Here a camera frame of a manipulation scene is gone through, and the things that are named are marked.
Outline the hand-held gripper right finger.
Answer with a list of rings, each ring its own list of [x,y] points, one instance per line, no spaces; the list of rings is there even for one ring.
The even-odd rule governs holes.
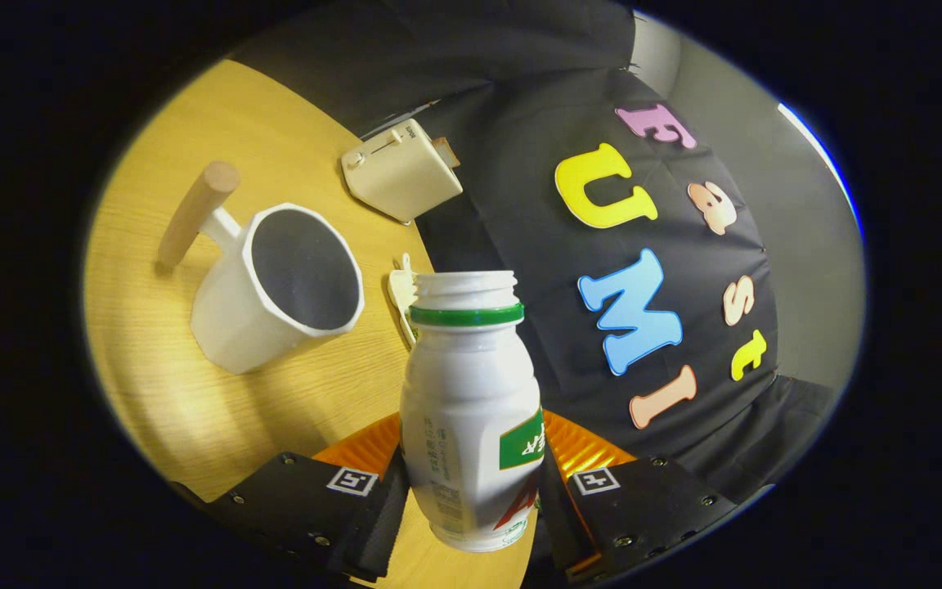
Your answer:
[[[540,584],[610,584],[691,546],[769,492],[730,500],[665,455],[636,458],[545,411],[540,514],[554,572]]]

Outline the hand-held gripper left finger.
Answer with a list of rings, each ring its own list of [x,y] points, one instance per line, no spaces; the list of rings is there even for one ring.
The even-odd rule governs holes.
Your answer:
[[[307,457],[280,452],[212,501],[173,488],[242,537],[340,581],[388,574],[409,479],[389,415]]]

